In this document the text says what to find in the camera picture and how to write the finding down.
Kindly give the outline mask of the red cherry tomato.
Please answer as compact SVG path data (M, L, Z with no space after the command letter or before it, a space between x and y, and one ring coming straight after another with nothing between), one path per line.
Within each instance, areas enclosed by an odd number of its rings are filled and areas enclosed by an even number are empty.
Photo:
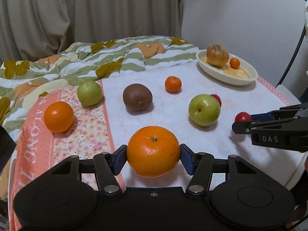
M211 96L214 97L218 101L220 106L222 106L221 99L220 99L220 97L217 94L211 94Z
M234 119L235 122L252 121L252 117L247 112L239 112Z

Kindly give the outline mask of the large orange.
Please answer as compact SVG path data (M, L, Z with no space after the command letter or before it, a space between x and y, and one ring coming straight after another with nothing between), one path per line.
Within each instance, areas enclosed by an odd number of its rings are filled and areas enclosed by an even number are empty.
M160 126L147 126L131 136L126 156L137 174L157 178L175 168L181 157L181 148L171 131Z

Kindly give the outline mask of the medium orange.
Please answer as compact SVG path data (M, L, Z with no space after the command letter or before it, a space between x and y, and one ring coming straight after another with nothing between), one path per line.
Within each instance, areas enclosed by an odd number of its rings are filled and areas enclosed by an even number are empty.
M72 107L66 102L55 102L47 107L44 114L46 128L53 133L67 131L74 122Z

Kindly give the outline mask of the small green apple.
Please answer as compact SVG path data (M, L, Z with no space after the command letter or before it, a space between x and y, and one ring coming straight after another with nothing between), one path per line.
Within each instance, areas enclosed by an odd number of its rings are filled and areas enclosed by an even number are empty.
M94 106L102 100L101 86L95 81L86 81L78 86L77 97L83 106Z

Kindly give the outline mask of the small mandarin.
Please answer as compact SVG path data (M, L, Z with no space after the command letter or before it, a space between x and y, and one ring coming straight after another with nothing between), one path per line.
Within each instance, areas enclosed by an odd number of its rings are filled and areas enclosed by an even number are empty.
M182 82L178 77L169 76L165 80L165 89L169 93L177 93L181 90Z

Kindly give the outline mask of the large green apple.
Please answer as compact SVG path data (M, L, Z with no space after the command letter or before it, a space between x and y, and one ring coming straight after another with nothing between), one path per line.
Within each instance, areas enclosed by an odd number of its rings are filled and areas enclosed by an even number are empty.
M195 124L208 127L218 120L220 109L216 98L208 94L199 94L191 99L188 115Z

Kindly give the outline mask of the pink floral white cloth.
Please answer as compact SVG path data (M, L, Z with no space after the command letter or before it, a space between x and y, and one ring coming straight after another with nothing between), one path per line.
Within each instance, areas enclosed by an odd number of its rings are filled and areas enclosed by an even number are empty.
M169 93L165 80L178 77L181 90ZM123 102L123 91L131 84L142 84L152 93L152 104L142 111L129 110ZM29 110L17 145L10 195L70 155L91 159L103 151L114 151L145 126L161 126L170 130L180 143L195 152L208 152L225 159L237 154L280 184L291 189L304 172L307 155L253 146L249 136L232 132L233 120L239 112L258 114L277 110L288 102L273 86L258 79L246 87L233 87L215 81L195 62L173 67L151 69L109 77L99 81L104 101L85 108L77 99L76 87L66 86L39 94ZM202 128L188 115L191 99L199 94L217 94L222 107L217 122ZM57 101L68 103L75 122L65 133L53 134L45 126L46 108Z

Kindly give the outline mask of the cream oval dish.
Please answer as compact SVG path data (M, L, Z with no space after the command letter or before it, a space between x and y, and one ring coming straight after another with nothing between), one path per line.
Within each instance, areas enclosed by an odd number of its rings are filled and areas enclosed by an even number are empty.
M238 59L240 62L239 69L230 67L229 62L222 67L215 67L208 64L206 61L206 49L199 50L196 53L196 58L200 68L206 74L218 81L224 82L225 84L245 86L256 81L258 78L258 73L251 64L233 54L229 54L229 59Z

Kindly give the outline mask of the tiny mandarin in dish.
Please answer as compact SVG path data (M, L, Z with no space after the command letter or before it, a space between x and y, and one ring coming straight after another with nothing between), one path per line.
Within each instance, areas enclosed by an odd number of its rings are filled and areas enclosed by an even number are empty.
M239 69L240 68L240 61L237 58L231 58L230 61L230 67L234 69Z

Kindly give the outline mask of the brown kiwi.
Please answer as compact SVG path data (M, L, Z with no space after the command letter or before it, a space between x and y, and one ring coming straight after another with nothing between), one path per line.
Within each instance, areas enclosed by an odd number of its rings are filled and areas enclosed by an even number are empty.
M123 91L123 102L132 111L146 110L152 104L151 91L142 84L131 84Z

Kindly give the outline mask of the reddish yellow apple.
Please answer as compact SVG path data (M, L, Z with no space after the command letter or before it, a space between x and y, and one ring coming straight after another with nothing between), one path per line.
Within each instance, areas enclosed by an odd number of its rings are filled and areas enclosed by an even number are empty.
M207 48L206 57L209 64L222 67L229 60L229 52L218 44L212 44Z

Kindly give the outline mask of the striped flower duvet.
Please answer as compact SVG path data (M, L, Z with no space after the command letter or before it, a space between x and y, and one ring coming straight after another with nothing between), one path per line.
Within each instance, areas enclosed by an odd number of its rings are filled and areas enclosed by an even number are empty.
M141 36L97 43L73 43L39 59L1 65L1 126L17 141L39 94L87 80L130 74L195 61L199 48L177 37Z

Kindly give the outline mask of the beige curtain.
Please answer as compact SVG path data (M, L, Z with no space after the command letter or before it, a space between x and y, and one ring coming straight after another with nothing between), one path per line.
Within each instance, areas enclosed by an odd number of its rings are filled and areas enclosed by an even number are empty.
M35 61L75 42L179 37L181 0L1 0L1 61Z

